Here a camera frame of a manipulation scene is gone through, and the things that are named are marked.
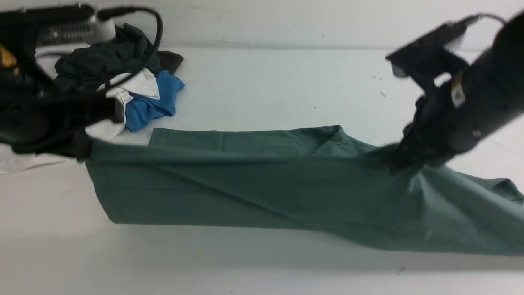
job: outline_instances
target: fabric fold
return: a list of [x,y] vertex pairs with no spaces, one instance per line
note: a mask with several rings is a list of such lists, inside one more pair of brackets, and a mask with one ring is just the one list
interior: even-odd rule
[[510,180],[447,167],[390,175],[390,149],[340,126],[155,129],[149,147],[97,142],[87,165],[116,223],[300,228],[385,250],[524,255]]

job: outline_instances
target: dark green cloth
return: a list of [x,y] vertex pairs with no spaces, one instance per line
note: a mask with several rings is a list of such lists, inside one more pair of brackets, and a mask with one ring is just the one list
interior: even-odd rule
[[524,255],[523,195],[447,167],[390,175],[341,127],[155,129],[149,147],[96,142],[88,171],[121,224],[313,229],[387,250]]
[[[124,24],[116,27],[116,37],[109,43],[75,49],[62,56],[54,68],[58,76],[54,83],[63,92],[96,91],[116,75],[135,70],[149,57],[153,45],[140,29]],[[161,71],[160,59],[155,54],[147,69]]]

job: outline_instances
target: white table surface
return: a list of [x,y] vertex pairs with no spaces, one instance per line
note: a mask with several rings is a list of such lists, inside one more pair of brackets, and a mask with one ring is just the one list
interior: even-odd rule
[[[158,127],[340,124],[382,145],[401,138],[421,93],[392,77],[385,51],[171,50],[185,57],[177,114],[116,142],[147,144]],[[523,131],[518,120],[450,165],[524,189]],[[522,258],[385,252],[310,231],[114,225],[73,161],[1,176],[0,192],[0,294],[522,293]]]

